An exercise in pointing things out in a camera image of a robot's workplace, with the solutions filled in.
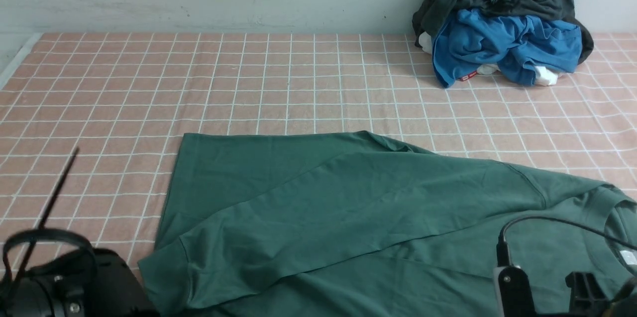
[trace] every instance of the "white cloth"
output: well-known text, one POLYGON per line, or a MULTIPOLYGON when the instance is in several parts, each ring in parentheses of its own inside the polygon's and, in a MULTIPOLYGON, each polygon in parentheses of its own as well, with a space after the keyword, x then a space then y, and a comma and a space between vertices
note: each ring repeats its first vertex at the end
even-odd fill
MULTIPOLYGON (((428 54, 432 54, 433 52, 433 44, 431 41, 431 36, 423 32, 418 37, 418 43, 423 47, 423 51, 428 54)), ((536 66, 535 68, 535 85, 536 86, 553 86, 553 84, 557 83, 557 79, 562 76, 562 72, 556 72, 554 70, 550 70, 544 66, 536 66)), ((487 63, 480 67, 478 67, 478 74, 480 75, 491 75, 500 70, 498 68, 497 63, 487 63)))

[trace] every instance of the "t-shirt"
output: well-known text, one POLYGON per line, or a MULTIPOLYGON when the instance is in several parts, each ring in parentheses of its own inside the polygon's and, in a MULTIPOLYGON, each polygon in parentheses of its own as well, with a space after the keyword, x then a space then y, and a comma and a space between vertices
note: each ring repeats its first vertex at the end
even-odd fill
MULTIPOLYGON (((366 131, 186 134, 139 267, 163 315, 493 316, 498 233, 530 214, 637 242, 635 202, 601 181, 366 131)), ((568 310, 570 272, 609 296, 635 273, 625 249, 566 224, 520 222, 507 241, 539 313, 568 310)))

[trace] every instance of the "red tag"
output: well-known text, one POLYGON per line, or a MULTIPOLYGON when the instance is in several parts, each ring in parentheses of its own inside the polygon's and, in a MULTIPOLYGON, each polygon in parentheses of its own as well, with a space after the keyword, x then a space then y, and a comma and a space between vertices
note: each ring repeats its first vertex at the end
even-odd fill
POLYGON ((473 71, 468 75, 463 75, 462 77, 460 77, 459 79, 457 79, 457 81, 468 81, 469 79, 471 79, 473 76, 477 75, 478 71, 473 71))

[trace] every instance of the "wire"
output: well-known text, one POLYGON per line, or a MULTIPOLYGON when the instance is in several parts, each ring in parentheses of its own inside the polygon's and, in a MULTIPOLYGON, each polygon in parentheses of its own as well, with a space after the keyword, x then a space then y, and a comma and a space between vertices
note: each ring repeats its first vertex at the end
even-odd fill
POLYGON ((557 217, 548 217, 548 216, 539 216, 539 215, 529 215, 529 216, 523 216, 523 217, 519 217, 517 219, 513 219, 510 222, 507 222, 507 224, 505 224, 505 226, 503 226, 503 228, 500 230, 500 236, 498 237, 498 246, 496 247, 496 252, 498 254, 498 267, 505 267, 505 266, 511 266, 511 254, 509 251, 509 246, 507 243, 507 239, 505 238, 505 234, 507 233, 507 230, 513 226, 514 224, 517 224, 518 222, 524 221, 524 220, 548 220, 548 221, 554 221, 554 222, 561 222, 562 224, 568 224, 571 226, 575 226, 578 227, 580 229, 585 229, 586 231, 589 231, 591 233, 595 233, 596 235, 599 235, 603 238, 605 238, 606 240, 611 240, 612 242, 615 242, 621 246, 627 247, 628 249, 632 249, 632 250, 637 250, 637 245, 632 245, 629 244, 628 242, 619 240, 616 237, 612 237, 611 235, 608 235, 607 233, 604 233, 603 231, 599 231, 598 229, 594 229, 591 227, 588 227, 586 225, 582 225, 578 222, 572 222, 572 221, 568 221, 568 220, 564 220, 564 219, 558 219, 557 217))

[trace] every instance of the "grid pattern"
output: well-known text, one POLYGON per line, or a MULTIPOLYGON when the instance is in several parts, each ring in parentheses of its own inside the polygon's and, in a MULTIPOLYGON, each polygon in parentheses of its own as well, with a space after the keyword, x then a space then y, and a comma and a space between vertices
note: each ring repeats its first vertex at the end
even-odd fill
MULTIPOLYGON (((578 72, 442 90, 404 35, 48 33, 0 91, 0 241, 49 225, 136 267, 152 250, 180 136, 366 129, 426 149, 610 181, 637 197, 637 36, 597 34, 578 72)), ((43 244, 34 263, 64 251, 43 244)), ((15 263, 22 251, 13 251, 15 263)))

